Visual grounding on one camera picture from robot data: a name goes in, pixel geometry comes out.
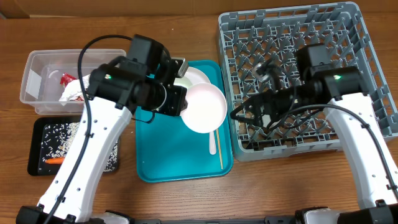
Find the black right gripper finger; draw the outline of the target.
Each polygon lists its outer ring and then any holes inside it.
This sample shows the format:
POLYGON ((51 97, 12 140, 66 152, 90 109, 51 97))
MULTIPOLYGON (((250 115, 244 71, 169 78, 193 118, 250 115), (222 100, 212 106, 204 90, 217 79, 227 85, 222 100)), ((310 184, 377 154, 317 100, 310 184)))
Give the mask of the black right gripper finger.
POLYGON ((246 101, 242 102, 236 109, 230 112, 230 116, 236 117, 240 112, 242 112, 243 114, 245 114, 246 112, 250 112, 254 116, 258 115, 255 99, 248 98, 246 101))
POLYGON ((253 125, 253 126, 257 126, 257 127, 263 127, 263 125, 264 125, 264 123, 262 122, 262 119, 261 118, 257 118, 257 117, 245 118, 245 117, 242 117, 242 116, 236 116, 236 115, 232 114, 231 118, 234 119, 234 120, 237 120, 239 122, 243 122, 243 123, 250 124, 250 125, 253 125))

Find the wooden chopstick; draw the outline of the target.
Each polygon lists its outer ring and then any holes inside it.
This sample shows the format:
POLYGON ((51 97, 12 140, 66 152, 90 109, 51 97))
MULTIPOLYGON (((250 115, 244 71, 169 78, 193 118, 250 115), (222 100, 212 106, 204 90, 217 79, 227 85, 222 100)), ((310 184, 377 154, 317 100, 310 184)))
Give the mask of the wooden chopstick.
POLYGON ((221 170, 223 170, 223 158, 222 158, 222 153, 221 153, 221 142, 220 142, 219 129, 216 130, 216 139, 217 139, 218 154, 219 154, 219 159, 220 159, 220 167, 221 167, 221 170))

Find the orange carrot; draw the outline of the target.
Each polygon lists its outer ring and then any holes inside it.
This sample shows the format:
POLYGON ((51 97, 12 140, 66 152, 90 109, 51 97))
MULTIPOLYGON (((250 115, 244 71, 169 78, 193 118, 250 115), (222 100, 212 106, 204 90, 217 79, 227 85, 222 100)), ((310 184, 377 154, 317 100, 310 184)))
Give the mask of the orange carrot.
POLYGON ((50 159, 46 159, 44 162, 46 164, 60 165, 65 160, 65 157, 54 157, 50 159))

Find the white plastic fork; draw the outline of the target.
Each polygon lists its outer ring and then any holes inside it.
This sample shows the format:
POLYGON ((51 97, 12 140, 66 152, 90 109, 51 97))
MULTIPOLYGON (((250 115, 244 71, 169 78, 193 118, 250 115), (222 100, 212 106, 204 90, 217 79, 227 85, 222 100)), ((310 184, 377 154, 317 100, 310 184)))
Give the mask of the white plastic fork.
POLYGON ((214 132, 209 133, 209 152, 211 155, 215 155, 217 152, 214 132))

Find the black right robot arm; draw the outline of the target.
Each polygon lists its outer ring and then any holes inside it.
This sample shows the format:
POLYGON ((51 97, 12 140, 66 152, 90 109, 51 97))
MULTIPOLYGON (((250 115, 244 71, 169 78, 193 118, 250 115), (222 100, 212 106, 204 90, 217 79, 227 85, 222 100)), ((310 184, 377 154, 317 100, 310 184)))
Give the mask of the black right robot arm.
POLYGON ((301 85, 255 94, 230 117, 273 129, 294 114, 324 113, 353 173, 359 210, 310 207, 285 217, 267 217, 266 223, 396 223, 397 166, 379 129, 362 74, 355 66, 335 67, 323 44, 302 47, 295 56, 301 85))

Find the pink bowl with food scraps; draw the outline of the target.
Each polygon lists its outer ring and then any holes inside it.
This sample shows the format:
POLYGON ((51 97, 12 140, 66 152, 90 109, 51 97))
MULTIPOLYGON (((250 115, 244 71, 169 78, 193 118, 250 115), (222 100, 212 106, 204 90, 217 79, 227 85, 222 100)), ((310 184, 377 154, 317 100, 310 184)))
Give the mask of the pink bowl with food scraps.
POLYGON ((191 86, 185 97, 187 108, 180 116, 184 124, 196 133, 210 133, 224 122, 227 113, 226 98, 211 83, 191 86))

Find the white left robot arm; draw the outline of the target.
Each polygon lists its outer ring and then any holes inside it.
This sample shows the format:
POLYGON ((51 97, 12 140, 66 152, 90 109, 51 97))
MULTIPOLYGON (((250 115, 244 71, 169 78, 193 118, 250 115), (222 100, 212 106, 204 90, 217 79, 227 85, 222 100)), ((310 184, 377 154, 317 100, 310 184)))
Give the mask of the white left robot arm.
POLYGON ((188 63, 162 55, 138 60, 120 56, 93 70, 78 130, 53 182, 34 207, 23 206, 16 223, 134 223, 110 210, 93 214, 99 180, 114 144, 137 107, 177 116, 186 88, 175 86, 188 63))

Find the large pink plate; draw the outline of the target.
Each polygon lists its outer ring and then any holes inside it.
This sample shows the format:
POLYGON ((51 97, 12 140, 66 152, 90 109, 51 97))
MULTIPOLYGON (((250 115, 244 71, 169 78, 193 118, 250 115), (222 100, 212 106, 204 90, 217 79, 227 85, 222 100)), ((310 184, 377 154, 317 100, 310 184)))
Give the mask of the large pink plate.
POLYGON ((187 77, 193 85, 199 83, 211 83, 210 79, 201 70, 194 67, 188 67, 184 76, 187 77))

